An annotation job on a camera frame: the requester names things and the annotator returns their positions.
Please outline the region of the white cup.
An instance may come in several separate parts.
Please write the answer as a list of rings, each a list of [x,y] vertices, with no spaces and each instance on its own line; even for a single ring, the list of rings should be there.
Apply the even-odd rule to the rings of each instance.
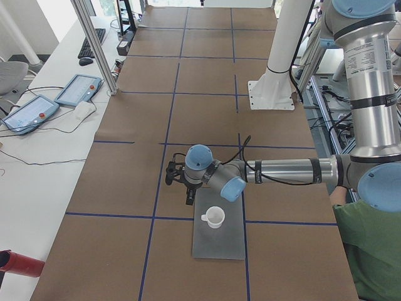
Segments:
[[[218,229],[222,226],[225,220],[225,212],[222,208],[218,206],[212,206],[207,209],[207,211],[201,215],[200,219],[205,221],[208,226],[212,229]]]

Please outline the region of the grey closed laptop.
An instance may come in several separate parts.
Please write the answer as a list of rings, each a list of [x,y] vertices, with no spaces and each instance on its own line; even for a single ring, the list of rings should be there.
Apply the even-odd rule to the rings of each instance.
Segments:
[[[202,187],[197,190],[194,204],[192,256],[207,259],[245,259],[242,197],[230,202],[213,189]],[[225,212],[225,220],[217,229],[211,228],[206,221],[201,220],[201,216],[213,206],[218,206]]]

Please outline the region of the brown paper table cover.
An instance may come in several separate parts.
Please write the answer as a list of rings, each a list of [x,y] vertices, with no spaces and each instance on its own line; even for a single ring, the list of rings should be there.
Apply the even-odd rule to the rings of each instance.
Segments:
[[[305,111],[253,111],[270,9],[148,8],[33,300],[356,300],[324,184],[249,185],[242,260],[192,256],[194,208],[165,170],[194,144],[225,161],[314,157]]]

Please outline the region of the upper blue teach pendant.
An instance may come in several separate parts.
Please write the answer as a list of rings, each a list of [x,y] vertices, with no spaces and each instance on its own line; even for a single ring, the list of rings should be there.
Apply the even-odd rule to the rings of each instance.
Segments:
[[[80,102],[89,101],[97,93],[101,83],[99,77],[76,74],[60,91],[55,102],[76,107]]]

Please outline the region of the blue teach pendant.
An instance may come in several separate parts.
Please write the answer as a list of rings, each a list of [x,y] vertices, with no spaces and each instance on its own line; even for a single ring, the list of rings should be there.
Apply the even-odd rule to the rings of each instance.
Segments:
[[[76,107],[80,102],[89,101],[97,93],[101,83],[99,77],[76,74],[60,91],[55,102]]]
[[[38,95],[10,113],[2,124],[17,135],[27,134],[39,127],[59,109],[59,104],[44,95]]]

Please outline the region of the black desktop computer box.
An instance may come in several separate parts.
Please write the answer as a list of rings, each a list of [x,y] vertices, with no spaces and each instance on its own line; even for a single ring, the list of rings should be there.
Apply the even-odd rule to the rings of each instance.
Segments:
[[[128,31],[122,36],[122,39],[120,40],[117,46],[117,52],[120,56],[128,55],[134,36],[135,36],[134,31]]]

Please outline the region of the black computer mouse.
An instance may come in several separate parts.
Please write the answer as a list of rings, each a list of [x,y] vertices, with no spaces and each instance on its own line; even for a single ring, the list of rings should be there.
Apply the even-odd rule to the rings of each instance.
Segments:
[[[90,58],[90,57],[82,57],[82,58],[79,59],[79,62],[78,62],[78,64],[80,66],[87,66],[87,65],[90,65],[92,63],[93,63],[93,58]]]

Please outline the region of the lower blue teach pendant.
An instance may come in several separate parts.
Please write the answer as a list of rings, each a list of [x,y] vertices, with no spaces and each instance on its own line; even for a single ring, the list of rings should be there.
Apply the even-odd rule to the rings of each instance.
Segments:
[[[59,104],[44,95],[38,95],[10,113],[2,124],[17,135],[27,134],[39,127],[59,109]]]

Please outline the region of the seated person green shirt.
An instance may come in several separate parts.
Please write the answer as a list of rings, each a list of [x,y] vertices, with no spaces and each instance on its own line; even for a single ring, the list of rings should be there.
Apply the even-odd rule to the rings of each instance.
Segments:
[[[338,186],[330,201],[358,297],[400,300],[400,210],[347,203],[346,193]]]

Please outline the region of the red water bottle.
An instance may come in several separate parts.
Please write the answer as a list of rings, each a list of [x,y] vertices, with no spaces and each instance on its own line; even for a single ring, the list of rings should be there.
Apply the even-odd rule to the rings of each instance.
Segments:
[[[45,262],[11,250],[1,251],[1,271],[27,277],[39,277]]]

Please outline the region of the grey office chair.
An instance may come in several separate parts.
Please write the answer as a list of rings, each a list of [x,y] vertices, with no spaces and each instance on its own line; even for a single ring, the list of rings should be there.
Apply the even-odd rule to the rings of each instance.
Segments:
[[[1,97],[15,90],[28,73],[29,65],[21,61],[1,61]]]

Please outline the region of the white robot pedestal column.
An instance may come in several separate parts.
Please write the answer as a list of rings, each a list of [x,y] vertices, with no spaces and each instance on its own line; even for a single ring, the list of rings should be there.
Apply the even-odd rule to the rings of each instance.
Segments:
[[[252,110],[294,110],[289,76],[314,3],[312,0],[283,1],[266,71],[259,80],[248,82]]]

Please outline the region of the aluminium frame post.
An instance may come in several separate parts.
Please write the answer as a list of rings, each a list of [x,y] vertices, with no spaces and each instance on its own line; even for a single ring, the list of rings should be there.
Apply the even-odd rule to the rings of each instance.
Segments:
[[[100,40],[97,37],[96,31],[93,27],[91,17],[89,15],[88,9],[85,6],[85,2],[82,0],[71,0],[74,7],[78,20],[83,28],[84,34],[91,46],[91,50],[95,56],[96,63],[100,69],[100,72],[107,84],[110,95],[117,94],[117,84],[112,76],[112,72],[109,69],[109,65],[106,56],[103,52]]]

